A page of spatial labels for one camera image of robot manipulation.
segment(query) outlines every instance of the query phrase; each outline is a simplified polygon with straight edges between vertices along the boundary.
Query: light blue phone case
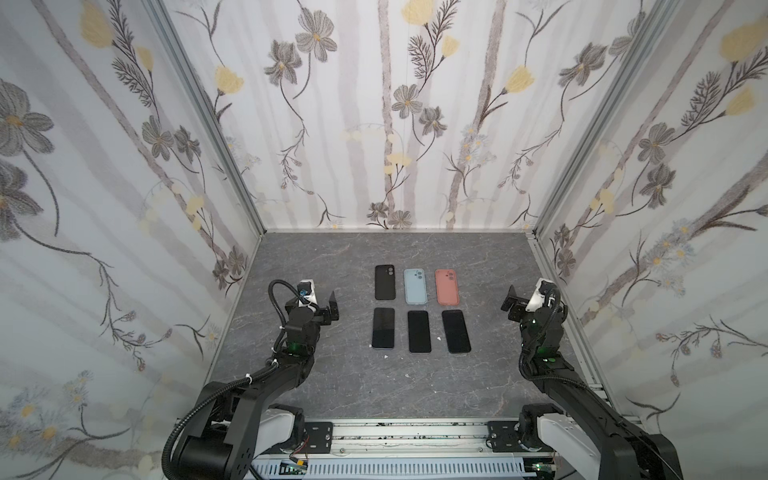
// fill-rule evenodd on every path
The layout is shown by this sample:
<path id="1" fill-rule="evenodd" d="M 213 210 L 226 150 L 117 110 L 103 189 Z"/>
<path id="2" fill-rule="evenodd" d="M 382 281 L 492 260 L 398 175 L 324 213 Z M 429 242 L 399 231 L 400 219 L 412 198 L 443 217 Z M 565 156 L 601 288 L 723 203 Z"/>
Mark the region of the light blue phone case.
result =
<path id="1" fill-rule="evenodd" d="M 427 281 L 424 270 L 406 268 L 402 271 L 406 281 L 406 303 L 409 305 L 424 305 L 427 303 Z"/>

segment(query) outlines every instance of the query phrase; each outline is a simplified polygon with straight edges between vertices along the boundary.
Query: floral wallpaper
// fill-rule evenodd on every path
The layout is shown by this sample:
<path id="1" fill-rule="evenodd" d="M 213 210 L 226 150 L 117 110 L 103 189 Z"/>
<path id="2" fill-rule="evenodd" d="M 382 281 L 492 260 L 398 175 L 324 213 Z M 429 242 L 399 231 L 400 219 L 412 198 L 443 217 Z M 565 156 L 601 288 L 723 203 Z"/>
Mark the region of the floral wallpaper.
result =
<path id="1" fill-rule="evenodd" d="M 257 236 L 141 4 L 0 7 L 0 457 L 162 478 Z"/>
<path id="2" fill-rule="evenodd" d="M 687 478 L 762 478 L 768 9 L 682 2 L 537 232 L 612 398 Z"/>
<path id="3" fill-rule="evenodd" d="M 371 230 L 533 227 L 652 7 L 164 3 L 266 226 Z"/>

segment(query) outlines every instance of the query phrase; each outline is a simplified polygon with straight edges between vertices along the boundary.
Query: black phone case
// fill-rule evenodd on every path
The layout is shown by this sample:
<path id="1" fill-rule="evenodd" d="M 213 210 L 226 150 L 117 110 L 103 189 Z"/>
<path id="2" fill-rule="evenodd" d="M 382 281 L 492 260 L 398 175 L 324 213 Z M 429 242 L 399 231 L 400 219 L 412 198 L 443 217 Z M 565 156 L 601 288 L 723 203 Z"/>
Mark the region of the black phone case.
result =
<path id="1" fill-rule="evenodd" d="M 395 348 L 395 309 L 373 309 L 373 335 L 371 346 L 375 349 Z"/>
<path id="2" fill-rule="evenodd" d="M 442 328 L 445 330 L 445 342 L 450 353 L 469 353 L 472 345 L 469 343 L 467 324 L 461 310 L 443 310 Z"/>
<path id="3" fill-rule="evenodd" d="M 376 265 L 374 294 L 377 300 L 395 299 L 395 266 Z"/>
<path id="4" fill-rule="evenodd" d="M 410 353 L 430 353 L 429 314 L 425 310 L 408 312 L 408 350 Z"/>

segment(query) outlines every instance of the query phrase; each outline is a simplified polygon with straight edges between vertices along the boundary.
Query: table surface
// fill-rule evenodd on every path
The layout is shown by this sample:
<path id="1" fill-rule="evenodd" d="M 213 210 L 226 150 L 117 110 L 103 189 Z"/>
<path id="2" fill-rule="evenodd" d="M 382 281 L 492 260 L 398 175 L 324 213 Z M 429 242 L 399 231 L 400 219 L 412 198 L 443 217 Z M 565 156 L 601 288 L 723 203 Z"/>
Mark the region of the table surface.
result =
<path id="1" fill-rule="evenodd" d="M 380 264 L 395 266 L 395 300 L 374 298 L 374 267 Z M 406 268 L 425 271 L 427 305 L 406 304 Z M 458 306 L 437 303 L 437 269 L 456 271 Z M 523 233 L 268 233 L 211 379 L 228 382 L 269 356 L 280 324 L 266 294 L 271 280 L 313 279 L 319 305 L 336 291 L 341 318 L 322 327 L 309 378 L 278 402 L 303 408 L 308 418 L 517 416 L 526 403 L 550 400 L 520 376 L 518 324 L 499 307 L 510 284 L 529 297 L 539 277 Z M 284 305 L 290 293 L 276 286 L 275 297 Z M 396 311 L 395 349 L 370 347 L 377 306 Z M 448 352 L 441 312 L 452 309 L 464 312 L 470 353 Z M 408 350 L 409 310 L 429 312 L 429 354 Z M 580 372 L 567 338 L 561 351 Z"/>

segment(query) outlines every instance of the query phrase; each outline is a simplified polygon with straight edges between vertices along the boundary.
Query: pink phone case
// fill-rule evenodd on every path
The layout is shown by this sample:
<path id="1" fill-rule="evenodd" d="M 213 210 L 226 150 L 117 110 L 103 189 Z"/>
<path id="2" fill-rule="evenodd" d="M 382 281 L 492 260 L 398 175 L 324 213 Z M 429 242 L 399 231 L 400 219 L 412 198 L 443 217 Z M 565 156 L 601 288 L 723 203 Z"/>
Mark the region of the pink phone case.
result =
<path id="1" fill-rule="evenodd" d="M 440 305 L 458 305 L 458 279 L 453 270 L 435 270 L 437 285 L 437 303 Z"/>

